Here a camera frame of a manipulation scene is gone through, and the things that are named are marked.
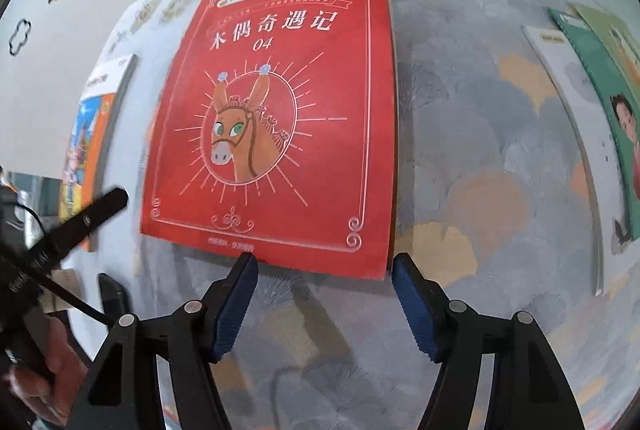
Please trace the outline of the red donkey cover book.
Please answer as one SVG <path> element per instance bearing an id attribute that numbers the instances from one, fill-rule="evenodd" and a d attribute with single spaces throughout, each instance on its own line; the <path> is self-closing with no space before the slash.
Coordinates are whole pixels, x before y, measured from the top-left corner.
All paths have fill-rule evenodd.
<path id="1" fill-rule="evenodd" d="M 388 0 L 201 0 L 160 96 L 141 231 L 379 280 L 396 119 Z"/>

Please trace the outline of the white illustrated book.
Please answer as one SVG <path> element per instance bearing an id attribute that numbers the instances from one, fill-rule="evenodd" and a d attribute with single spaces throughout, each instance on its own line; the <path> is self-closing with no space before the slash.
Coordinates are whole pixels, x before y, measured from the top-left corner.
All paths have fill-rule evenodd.
<path id="1" fill-rule="evenodd" d="M 596 240 L 594 292 L 606 294 L 634 264 L 626 248 L 630 228 L 614 136 L 597 91 L 566 35 L 534 26 L 523 31 L 553 81 L 576 136 Z"/>

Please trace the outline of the green girl cover book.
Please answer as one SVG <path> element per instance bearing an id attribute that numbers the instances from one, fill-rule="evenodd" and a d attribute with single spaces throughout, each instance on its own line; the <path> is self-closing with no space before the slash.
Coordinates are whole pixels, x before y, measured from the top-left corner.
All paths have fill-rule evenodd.
<path id="1" fill-rule="evenodd" d="M 616 147 L 625 195 L 627 232 L 639 238 L 639 109 L 604 44 L 581 18 L 548 8 L 596 90 Z"/>

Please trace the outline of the orange children's book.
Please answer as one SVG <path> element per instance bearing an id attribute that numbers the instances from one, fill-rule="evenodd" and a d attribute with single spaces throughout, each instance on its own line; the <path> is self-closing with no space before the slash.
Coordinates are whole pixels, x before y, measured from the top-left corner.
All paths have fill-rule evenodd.
<path id="1" fill-rule="evenodd" d="M 128 54 L 94 66 L 78 101 L 66 150 L 58 218 L 64 222 L 102 194 L 104 169 L 120 103 L 138 58 Z"/>

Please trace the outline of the ginkgo pattern tablecloth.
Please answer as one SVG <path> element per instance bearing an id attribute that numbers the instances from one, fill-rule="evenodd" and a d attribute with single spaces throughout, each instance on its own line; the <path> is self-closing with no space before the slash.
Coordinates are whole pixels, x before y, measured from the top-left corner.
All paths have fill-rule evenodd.
<path id="1" fill-rule="evenodd" d="M 586 167 L 524 36 L 566 0 L 391 0 L 399 76 L 395 247 L 478 312 L 531 312 L 585 425 L 639 387 L 639 273 L 594 294 Z M 438 368 L 388 280 L 260 271 L 214 368 L 237 429 L 412 429 Z"/>

